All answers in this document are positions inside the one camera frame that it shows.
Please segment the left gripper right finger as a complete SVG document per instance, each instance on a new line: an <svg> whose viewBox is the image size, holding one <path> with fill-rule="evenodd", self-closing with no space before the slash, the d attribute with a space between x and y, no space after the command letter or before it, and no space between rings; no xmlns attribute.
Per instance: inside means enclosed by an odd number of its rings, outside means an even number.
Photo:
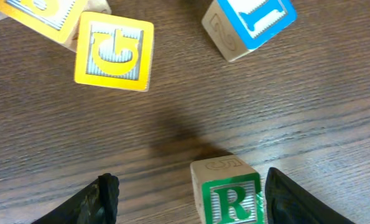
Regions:
<svg viewBox="0 0 370 224"><path fill-rule="evenodd" d="M354 224L271 167L265 184L269 224Z"/></svg>

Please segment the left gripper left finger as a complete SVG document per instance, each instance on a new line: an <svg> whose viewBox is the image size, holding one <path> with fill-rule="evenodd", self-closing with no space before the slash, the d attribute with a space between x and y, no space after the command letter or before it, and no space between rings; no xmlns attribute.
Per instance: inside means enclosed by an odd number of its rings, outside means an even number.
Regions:
<svg viewBox="0 0 370 224"><path fill-rule="evenodd" d="M115 224L119 179L105 173L33 224Z"/></svg>

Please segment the green R block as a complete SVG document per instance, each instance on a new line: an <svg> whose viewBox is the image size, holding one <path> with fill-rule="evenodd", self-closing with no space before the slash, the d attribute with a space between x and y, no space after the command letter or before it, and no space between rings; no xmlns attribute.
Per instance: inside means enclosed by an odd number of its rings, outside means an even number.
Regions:
<svg viewBox="0 0 370 224"><path fill-rule="evenodd" d="M193 161L193 194L203 224L264 224L259 173L235 155Z"/></svg>

